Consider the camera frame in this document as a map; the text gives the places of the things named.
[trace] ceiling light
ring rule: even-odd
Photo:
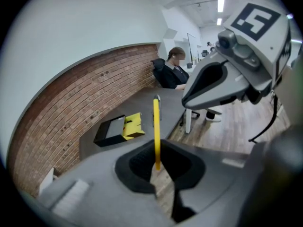
[[[218,0],[218,12],[223,12],[224,0]]]
[[[294,16],[290,13],[290,14],[287,14],[286,17],[287,17],[288,19],[292,19]]]
[[[300,43],[302,44],[302,41],[301,40],[292,40],[293,43]]]

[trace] office chair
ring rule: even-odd
[[[203,50],[201,54],[202,54],[202,57],[205,57],[205,56],[207,56],[209,53],[208,53],[207,50]]]
[[[154,66],[154,70],[152,70],[153,75],[155,76],[156,80],[160,83],[160,85],[165,88],[165,86],[163,86],[163,82],[161,81],[161,73],[162,73],[162,69],[165,66],[165,60],[162,58],[157,58],[153,61],[151,61],[153,63]],[[200,114],[197,112],[192,111],[192,114],[196,114],[196,118],[200,117]],[[184,124],[184,117],[182,117],[182,121],[180,123],[180,126],[183,126]]]

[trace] person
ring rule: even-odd
[[[180,61],[185,59],[185,52],[180,47],[174,47],[170,50],[168,59],[162,69],[161,81],[164,88],[175,90],[184,90],[189,74],[180,67]],[[222,111],[218,107],[207,108],[206,120],[220,122],[218,114]]]
[[[207,42],[207,46],[210,46],[210,52],[214,51],[214,44],[210,43],[209,41]]]

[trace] brick wall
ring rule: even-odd
[[[128,47],[91,58],[62,74],[31,104],[9,148],[16,186],[36,196],[47,172],[79,163],[79,137],[143,87],[153,87],[156,45]]]

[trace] gray table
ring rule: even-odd
[[[158,94],[161,99],[161,139],[167,139],[167,137],[171,134],[178,121],[182,117],[183,113],[185,112],[185,108],[182,106],[181,103],[183,90],[146,87],[132,95],[129,99],[124,101],[117,108],[113,109],[109,114],[107,114],[103,119],[94,124],[88,131],[86,131],[80,137],[80,160],[84,160],[87,157],[99,153],[101,151],[114,149],[139,141],[144,144],[154,139],[152,112],[153,98],[156,94]],[[102,148],[93,142],[98,128],[102,122],[110,120],[112,118],[116,118],[122,114],[129,116],[138,112],[142,114],[141,126],[142,130],[145,132],[144,135],[120,144],[115,144]]]

